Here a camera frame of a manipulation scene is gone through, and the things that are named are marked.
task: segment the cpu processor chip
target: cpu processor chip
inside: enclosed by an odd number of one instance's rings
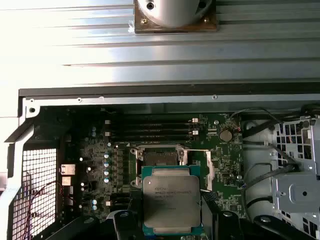
[[[200,182],[189,171],[154,168],[143,179],[144,225],[155,234],[191,233],[201,224]]]

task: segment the red wire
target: red wire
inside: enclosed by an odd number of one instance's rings
[[[39,193],[41,193],[48,185],[50,184],[53,184],[53,183],[57,183],[60,187],[60,190],[59,190],[59,195],[64,197],[63,196],[63,187],[61,186],[60,182],[58,181],[51,181],[51,182],[48,182],[46,185],[44,185],[39,191],[37,191],[36,193],[33,194],[31,200],[30,200],[30,203],[28,205],[28,212],[27,212],[27,216],[26,216],[26,225],[25,225],[25,228],[23,229],[23,235],[22,235],[22,240],[25,239],[26,237],[26,234],[27,234],[27,229],[28,229],[28,226],[29,226],[29,217],[31,216],[31,206],[32,206],[32,202],[34,201],[34,199],[36,198],[37,195],[39,195]],[[70,199],[71,201],[73,201],[74,203],[76,203],[76,201],[71,198],[69,195],[66,196],[68,199]]]
[[[25,239],[26,237],[26,234],[27,234],[27,229],[28,229],[28,226],[29,226],[29,217],[31,216],[31,206],[32,206],[32,202],[34,201],[35,197],[37,195],[39,195],[39,193],[41,193],[45,188],[46,186],[50,185],[50,184],[53,184],[55,183],[56,181],[51,181],[51,182],[48,182],[46,185],[44,185],[39,191],[37,191],[36,193],[33,194],[30,202],[29,202],[29,205],[28,205],[28,212],[27,212],[27,216],[26,216],[26,225],[25,225],[25,228],[23,229],[23,235],[22,235],[22,240]]]

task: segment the black cable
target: black cable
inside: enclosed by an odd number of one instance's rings
[[[251,200],[246,207],[250,208],[253,204],[258,203],[258,202],[262,202],[262,201],[268,201],[269,203],[273,203],[273,198],[272,196],[263,196],[263,197],[258,197],[256,199]]]
[[[279,168],[279,169],[267,172],[265,174],[262,174],[245,185],[244,189],[242,189],[242,191],[241,191],[241,200],[242,200],[242,206],[244,208],[245,214],[250,222],[252,222],[252,219],[249,215],[249,211],[248,211],[248,207],[247,207],[246,191],[249,188],[251,188],[252,186],[256,185],[257,183],[260,183],[261,181],[263,181],[267,178],[276,176],[278,174],[285,174],[288,172],[292,172],[294,170],[295,170],[295,166],[293,164],[289,164],[283,168]]]
[[[285,114],[277,114],[274,115],[278,120],[281,120],[282,122],[291,122],[291,121],[297,121],[300,120],[300,117],[302,116],[311,116],[314,117],[315,115],[320,115],[320,104],[318,103],[312,103],[303,105],[300,109],[300,111],[292,111]],[[266,121],[258,126],[252,127],[242,133],[243,138],[248,138],[250,136],[253,136],[255,134],[258,134],[262,132],[265,129],[268,129],[275,124],[277,124],[279,121],[277,119],[271,119],[269,121]]]
[[[270,166],[270,172],[272,171],[272,164],[269,163],[269,162],[258,162],[258,163],[255,163],[244,173],[244,176],[243,176],[244,182],[246,182],[249,172],[252,169],[254,169],[256,166]]]
[[[282,151],[280,148],[278,148],[277,146],[269,143],[269,142],[266,142],[266,141],[247,141],[247,140],[244,140],[242,142],[243,144],[248,144],[248,145],[258,145],[258,146],[266,146],[266,147],[271,147],[273,148],[274,150],[277,151],[278,154],[280,154],[283,159],[287,160],[287,162],[289,164],[295,164],[296,161],[294,158],[292,158],[291,156],[289,156],[286,152]]]
[[[263,108],[263,107],[250,107],[250,108],[245,108],[239,111],[236,111],[234,113],[231,114],[230,118],[232,119],[235,115],[238,115],[240,113],[246,112],[246,111],[251,111],[251,110],[262,110],[264,112],[266,112],[266,114],[268,114],[271,118],[273,118],[277,123],[282,124],[282,120],[280,120],[279,118],[277,118],[274,114],[272,114],[271,112],[269,112],[267,109]]]

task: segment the metal side panel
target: metal side panel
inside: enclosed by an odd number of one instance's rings
[[[318,0],[218,0],[212,33],[135,35],[133,7],[2,1],[2,74],[19,88],[320,79]]]

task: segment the motherboard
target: motherboard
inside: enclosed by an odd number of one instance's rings
[[[142,187],[144,166],[198,165],[201,191],[212,191],[221,209],[244,218],[240,125],[226,113],[95,117],[72,136],[83,172],[76,205],[103,221],[128,208],[131,192]]]

